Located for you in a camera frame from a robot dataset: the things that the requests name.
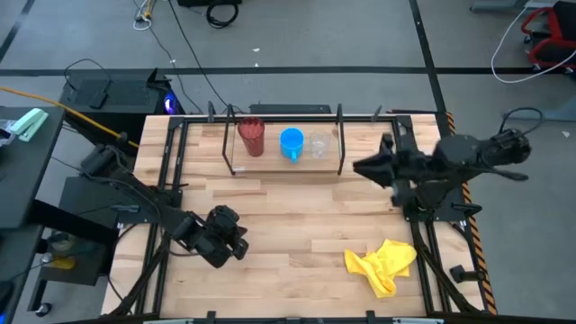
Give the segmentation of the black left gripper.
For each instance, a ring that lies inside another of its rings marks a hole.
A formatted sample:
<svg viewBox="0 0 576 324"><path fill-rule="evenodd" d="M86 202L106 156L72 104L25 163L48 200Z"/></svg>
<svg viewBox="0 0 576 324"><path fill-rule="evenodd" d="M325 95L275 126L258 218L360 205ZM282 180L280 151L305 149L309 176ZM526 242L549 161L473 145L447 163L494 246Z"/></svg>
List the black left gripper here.
<svg viewBox="0 0 576 324"><path fill-rule="evenodd" d="M240 226L195 225L191 234L191 247L211 266L222 267L230 257L242 260L248 252L249 244L243 239L248 232Z"/></svg>

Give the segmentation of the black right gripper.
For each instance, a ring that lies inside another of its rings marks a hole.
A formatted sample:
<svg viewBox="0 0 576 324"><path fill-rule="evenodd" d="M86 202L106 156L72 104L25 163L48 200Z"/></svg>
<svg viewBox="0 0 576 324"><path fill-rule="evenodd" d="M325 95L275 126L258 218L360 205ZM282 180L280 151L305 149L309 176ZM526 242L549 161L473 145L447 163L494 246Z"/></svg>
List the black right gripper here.
<svg viewBox="0 0 576 324"><path fill-rule="evenodd" d="M401 150L397 153L377 153L353 163L353 170L382 188L400 181L421 184L433 179L433 157L421 151Z"/></svg>

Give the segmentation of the clear plastic cup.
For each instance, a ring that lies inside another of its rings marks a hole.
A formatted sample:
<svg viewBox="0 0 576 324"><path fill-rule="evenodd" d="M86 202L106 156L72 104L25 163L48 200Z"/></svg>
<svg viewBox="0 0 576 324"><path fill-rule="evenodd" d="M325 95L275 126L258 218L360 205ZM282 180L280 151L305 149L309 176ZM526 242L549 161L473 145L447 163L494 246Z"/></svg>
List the clear plastic cup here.
<svg viewBox="0 0 576 324"><path fill-rule="evenodd" d="M331 136L325 131L314 131L310 135L310 153L314 158L323 158L329 152Z"/></svg>

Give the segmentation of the blue mug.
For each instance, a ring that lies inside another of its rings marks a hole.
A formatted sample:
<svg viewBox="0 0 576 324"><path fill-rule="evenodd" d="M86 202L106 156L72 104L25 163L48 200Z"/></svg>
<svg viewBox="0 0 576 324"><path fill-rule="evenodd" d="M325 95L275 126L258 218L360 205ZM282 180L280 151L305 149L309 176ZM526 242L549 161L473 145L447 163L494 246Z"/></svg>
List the blue mug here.
<svg viewBox="0 0 576 324"><path fill-rule="evenodd" d="M286 128L280 133L280 151L284 158L288 158L293 164L298 161L302 154L304 134L298 128Z"/></svg>

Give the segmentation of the red faceted plastic tumbler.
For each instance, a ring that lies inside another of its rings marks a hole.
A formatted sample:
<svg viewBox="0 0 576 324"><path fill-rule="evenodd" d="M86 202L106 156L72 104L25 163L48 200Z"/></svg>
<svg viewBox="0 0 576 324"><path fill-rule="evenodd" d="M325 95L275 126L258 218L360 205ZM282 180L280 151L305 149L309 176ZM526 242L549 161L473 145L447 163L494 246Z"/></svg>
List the red faceted plastic tumbler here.
<svg viewBox="0 0 576 324"><path fill-rule="evenodd" d="M265 124L262 120L256 117L242 119L238 124L238 135L251 157L260 157L264 153Z"/></svg>

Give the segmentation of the yellow cloth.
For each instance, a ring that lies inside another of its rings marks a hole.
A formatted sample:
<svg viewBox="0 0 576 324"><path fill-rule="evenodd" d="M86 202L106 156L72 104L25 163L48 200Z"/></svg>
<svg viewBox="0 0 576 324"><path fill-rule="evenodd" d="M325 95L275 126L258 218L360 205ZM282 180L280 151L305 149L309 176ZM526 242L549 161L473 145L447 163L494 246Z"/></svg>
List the yellow cloth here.
<svg viewBox="0 0 576 324"><path fill-rule="evenodd" d="M396 277L409 277L410 265L417 257L416 249L408 243L386 239L375 252L358 256L350 249L344 252L346 270L351 275L363 275L374 295L393 297L397 293Z"/></svg>

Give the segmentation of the black power strip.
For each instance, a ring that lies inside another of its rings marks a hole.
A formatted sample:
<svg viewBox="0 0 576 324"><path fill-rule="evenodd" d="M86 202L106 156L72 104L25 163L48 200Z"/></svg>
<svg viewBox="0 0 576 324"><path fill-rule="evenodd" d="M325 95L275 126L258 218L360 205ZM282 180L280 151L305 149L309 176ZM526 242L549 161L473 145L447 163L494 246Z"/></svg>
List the black power strip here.
<svg viewBox="0 0 576 324"><path fill-rule="evenodd" d="M251 114L332 114L327 104L255 103L249 106Z"/></svg>

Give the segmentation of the black equipment cart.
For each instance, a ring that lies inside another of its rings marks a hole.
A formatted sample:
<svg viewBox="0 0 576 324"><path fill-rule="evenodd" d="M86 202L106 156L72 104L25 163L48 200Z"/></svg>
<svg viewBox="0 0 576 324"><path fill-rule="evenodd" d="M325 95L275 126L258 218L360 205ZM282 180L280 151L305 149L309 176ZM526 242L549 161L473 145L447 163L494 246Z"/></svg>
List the black equipment cart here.
<svg viewBox="0 0 576 324"><path fill-rule="evenodd" d="M47 315L52 304L42 300L48 283L94 285L107 276L112 267L113 246L118 237L117 214L111 207L118 202L112 191L88 181L84 177L69 177L64 185L60 203L53 206L40 200L31 206L31 218L53 231L76 236L75 246L66 252L51 248L43 238L37 252L42 255L39 276L32 291L28 310L39 317ZM74 257L71 270L49 266L55 256Z"/></svg>

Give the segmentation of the small yellow object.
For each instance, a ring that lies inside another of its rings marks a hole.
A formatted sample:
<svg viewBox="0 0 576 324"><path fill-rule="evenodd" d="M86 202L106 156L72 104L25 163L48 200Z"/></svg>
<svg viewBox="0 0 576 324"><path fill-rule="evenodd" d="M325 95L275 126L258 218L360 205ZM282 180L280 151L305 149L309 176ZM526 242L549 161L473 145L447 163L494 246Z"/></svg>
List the small yellow object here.
<svg viewBox="0 0 576 324"><path fill-rule="evenodd" d="M71 270L75 267L76 260L73 256L54 256L50 262L49 266L57 268L59 270Z"/></svg>

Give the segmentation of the round grey spool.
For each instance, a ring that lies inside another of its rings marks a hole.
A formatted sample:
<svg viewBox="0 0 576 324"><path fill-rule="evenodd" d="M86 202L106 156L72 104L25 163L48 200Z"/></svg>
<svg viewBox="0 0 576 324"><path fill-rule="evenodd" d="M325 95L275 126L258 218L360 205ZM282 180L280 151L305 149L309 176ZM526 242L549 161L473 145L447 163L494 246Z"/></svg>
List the round grey spool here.
<svg viewBox="0 0 576 324"><path fill-rule="evenodd" d="M47 241L53 250L66 252L75 246L77 237L63 231L53 231Z"/></svg>

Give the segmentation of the black computer tower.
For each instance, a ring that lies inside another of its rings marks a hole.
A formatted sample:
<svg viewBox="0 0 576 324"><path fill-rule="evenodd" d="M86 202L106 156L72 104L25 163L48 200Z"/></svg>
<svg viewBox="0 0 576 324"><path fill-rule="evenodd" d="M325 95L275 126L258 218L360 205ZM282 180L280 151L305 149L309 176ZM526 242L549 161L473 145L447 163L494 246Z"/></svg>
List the black computer tower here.
<svg viewBox="0 0 576 324"><path fill-rule="evenodd" d="M185 114L171 79L157 68L138 74L73 73L67 77L59 101L85 114Z"/></svg>

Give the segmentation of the black desk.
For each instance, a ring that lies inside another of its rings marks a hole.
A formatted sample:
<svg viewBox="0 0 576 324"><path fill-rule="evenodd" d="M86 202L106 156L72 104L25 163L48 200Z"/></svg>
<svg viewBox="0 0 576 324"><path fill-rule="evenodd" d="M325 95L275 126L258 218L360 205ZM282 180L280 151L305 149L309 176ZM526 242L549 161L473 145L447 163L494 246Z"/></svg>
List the black desk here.
<svg viewBox="0 0 576 324"><path fill-rule="evenodd" d="M27 222L51 153L58 139L65 112L43 107L47 118L27 141L14 134L0 143L0 229L16 229Z"/></svg>

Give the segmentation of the red black rolling stool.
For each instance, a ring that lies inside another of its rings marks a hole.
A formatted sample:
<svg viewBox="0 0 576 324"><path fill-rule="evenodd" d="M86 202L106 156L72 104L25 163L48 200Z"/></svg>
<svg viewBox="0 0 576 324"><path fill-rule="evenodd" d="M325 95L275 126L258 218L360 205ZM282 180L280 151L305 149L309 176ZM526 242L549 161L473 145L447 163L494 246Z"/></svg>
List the red black rolling stool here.
<svg viewBox="0 0 576 324"><path fill-rule="evenodd" d="M540 15L546 18L545 29L529 29ZM576 3L558 1L535 10L522 22L521 31L526 35L524 43L532 45L527 58L536 70L556 65L576 70Z"/></svg>

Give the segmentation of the mint green stapler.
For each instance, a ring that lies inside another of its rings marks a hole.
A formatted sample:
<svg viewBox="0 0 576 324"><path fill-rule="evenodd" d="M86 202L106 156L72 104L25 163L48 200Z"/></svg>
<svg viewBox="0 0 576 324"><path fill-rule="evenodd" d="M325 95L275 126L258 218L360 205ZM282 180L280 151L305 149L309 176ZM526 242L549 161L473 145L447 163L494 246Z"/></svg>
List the mint green stapler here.
<svg viewBox="0 0 576 324"><path fill-rule="evenodd" d="M29 142L48 117L47 112L40 108L33 108L14 122L9 131L13 135L17 135L20 141Z"/></svg>

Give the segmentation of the black aluminium rig frame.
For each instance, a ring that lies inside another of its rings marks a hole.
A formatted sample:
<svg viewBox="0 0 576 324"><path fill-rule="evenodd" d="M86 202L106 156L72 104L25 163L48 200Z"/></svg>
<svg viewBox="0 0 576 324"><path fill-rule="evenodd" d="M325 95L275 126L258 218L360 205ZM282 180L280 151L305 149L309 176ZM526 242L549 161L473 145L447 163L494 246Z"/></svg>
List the black aluminium rig frame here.
<svg viewBox="0 0 576 324"><path fill-rule="evenodd" d="M436 278L395 279L397 293L379 299L367 280L350 274L344 252L375 251L386 239L411 242L409 223L391 202L391 191L357 175L352 164L374 154L385 132L414 131L420 150L439 140L430 114L348 115L344 119L346 158L334 172L239 172L222 156L226 122L193 121L170 130L166 116L146 119L135 176L152 185L180 184L182 206L205 216L227 205L247 229L242 260L214 268L176 248L165 276L152 278L147 304L164 318L217 319L357 318L420 316L442 300Z"/></svg>

